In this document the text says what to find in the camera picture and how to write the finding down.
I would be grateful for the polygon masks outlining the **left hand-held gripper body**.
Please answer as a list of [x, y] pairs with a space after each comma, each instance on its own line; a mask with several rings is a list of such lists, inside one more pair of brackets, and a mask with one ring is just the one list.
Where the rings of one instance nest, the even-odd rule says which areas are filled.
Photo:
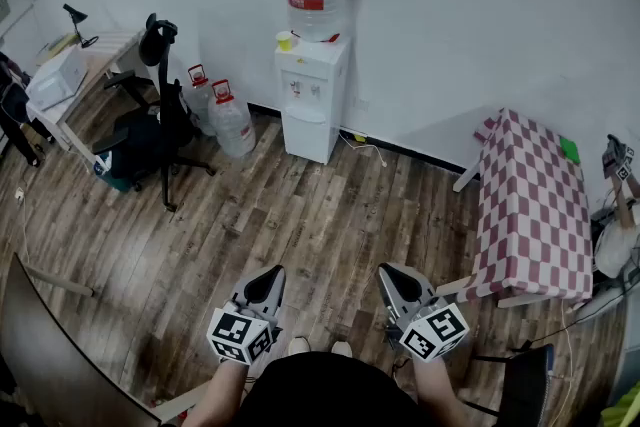
[[281, 331], [274, 317], [243, 309], [229, 300], [213, 312], [206, 339], [220, 361], [251, 366], [270, 351]]

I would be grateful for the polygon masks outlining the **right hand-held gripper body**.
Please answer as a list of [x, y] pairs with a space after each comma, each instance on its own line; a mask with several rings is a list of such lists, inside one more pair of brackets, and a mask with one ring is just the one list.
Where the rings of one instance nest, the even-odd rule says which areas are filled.
[[408, 350], [418, 360], [430, 362], [453, 350], [469, 333], [456, 304], [443, 297], [402, 305], [391, 313], [386, 338], [392, 348]]

